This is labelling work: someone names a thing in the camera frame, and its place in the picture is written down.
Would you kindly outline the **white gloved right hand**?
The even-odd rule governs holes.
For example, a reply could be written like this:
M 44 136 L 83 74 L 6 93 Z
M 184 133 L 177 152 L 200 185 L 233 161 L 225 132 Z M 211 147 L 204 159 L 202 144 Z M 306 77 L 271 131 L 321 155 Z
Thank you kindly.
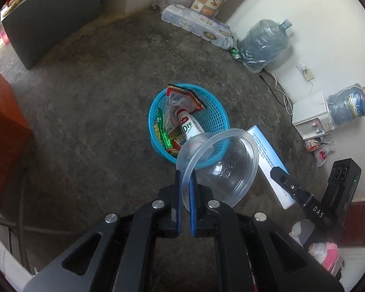
M 313 239 L 312 242 L 309 242 L 314 230 L 314 223 L 310 220 L 304 219 L 302 221 L 298 221 L 292 226 L 289 236 L 300 246 L 307 249 L 309 254 L 313 256 L 317 262 L 323 264 L 328 255 L 327 246 L 322 241 L 315 239 Z

